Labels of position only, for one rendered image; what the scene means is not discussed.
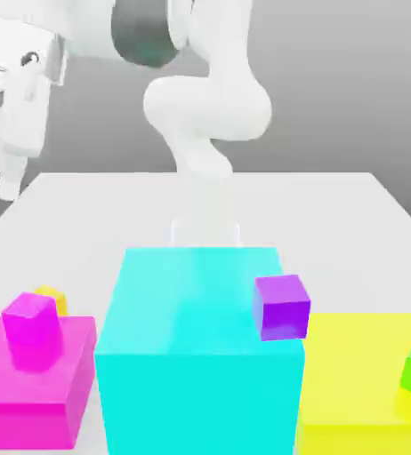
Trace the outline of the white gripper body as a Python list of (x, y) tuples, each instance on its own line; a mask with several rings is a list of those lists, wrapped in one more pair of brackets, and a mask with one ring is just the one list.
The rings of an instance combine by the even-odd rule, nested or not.
[(3, 79), (0, 87), (0, 150), (15, 156), (39, 157), (44, 147), (51, 81), (36, 79), (35, 89), (22, 73)]

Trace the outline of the small yellow cube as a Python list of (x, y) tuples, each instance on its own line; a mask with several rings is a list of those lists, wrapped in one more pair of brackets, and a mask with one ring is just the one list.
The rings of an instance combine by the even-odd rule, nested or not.
[(52, 286), (42, 285), (34, 290), (35, 294), (51, 297), (54, 299), (58, 316), (67, 316), (68, 307), (66, 296), (63, 292), (58, 291)]

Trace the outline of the small magenta cube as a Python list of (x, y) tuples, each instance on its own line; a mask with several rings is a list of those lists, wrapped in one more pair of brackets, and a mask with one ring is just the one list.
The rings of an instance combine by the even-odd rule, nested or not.
[(46, 371), (60, 358), (63, 339), (52, 297), (24, 291), (3, 310), (1, 317), (18, 370)]

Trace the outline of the small purple cube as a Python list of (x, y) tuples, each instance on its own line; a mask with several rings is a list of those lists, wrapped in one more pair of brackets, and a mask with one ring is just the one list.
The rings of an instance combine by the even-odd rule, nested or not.
[(253, 316), (261, 341), (305, 339), (310, 304), (298, 275), (256, 277)]

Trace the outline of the large magenta box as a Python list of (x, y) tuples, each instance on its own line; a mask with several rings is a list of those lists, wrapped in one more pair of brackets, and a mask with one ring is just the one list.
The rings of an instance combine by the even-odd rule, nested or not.
[(0, 318), (0, 450), (75, 447), (95, 369), (96, 324), (64, 316), (47, 351), (12, 349)]

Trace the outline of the large cyan box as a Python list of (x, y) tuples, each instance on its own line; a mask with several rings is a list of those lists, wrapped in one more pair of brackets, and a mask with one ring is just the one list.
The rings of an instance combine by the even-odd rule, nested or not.
[(125, 252), (95, 349), (109, 455), (293, 455), (303, 344), (253, 318), (280, 272), (270, 247)]

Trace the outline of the large yellow box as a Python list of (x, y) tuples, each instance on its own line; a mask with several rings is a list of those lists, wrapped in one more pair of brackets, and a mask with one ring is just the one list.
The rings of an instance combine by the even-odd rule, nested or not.
[(296, 455), (411, 455), (411, 313), (314, 313)]

